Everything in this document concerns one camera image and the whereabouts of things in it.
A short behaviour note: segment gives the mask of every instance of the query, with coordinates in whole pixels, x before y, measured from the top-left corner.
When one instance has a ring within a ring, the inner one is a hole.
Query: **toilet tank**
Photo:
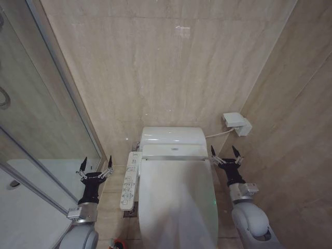
[[[204,160],[206,140],[197,127],[144,127],[140,148],[143,158],[158,160]]]

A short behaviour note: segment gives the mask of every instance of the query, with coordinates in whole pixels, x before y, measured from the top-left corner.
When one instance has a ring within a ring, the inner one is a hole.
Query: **toilet seat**
[[[208,160],[142,160],[139,221],[144,248],[216,248],[218,214]]]

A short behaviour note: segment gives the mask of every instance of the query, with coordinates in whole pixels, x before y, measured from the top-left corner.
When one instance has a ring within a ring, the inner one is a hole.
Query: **toilet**
[[[202,129],[145,127],[138,151],[144,248],[216,248],[217,204]]]

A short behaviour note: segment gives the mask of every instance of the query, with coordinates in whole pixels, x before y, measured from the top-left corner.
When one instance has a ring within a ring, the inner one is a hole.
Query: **power cord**
[[[220,135],[223,135],[223,134],[226,134],[226,133],[232,132],[233,130],[237,130],[237,129],[238,129],[238,127],[235,127],[235,128],[232,128],[232,129],[230,129],[230,130],[228,130],[228,131],[224,131],[224,132],[221,132],[221,133],[218,133],[218,134],[214,134],[214,135],[206,136],[205,138],[206,138],[206,139],[209,139],[209,138],[211,138],[211,137],[220,136]]]

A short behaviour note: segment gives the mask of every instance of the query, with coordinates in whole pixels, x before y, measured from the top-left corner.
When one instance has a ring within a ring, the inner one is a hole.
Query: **marble wall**
[[[144,126],[225,130],[296,0],[41,2],[106,154],[125,164]]]
[[[332,1],[297,2],[242,113],[253,129],[221,155],[235,145],[245,157],[240,171],[286,248],[331,248]]]

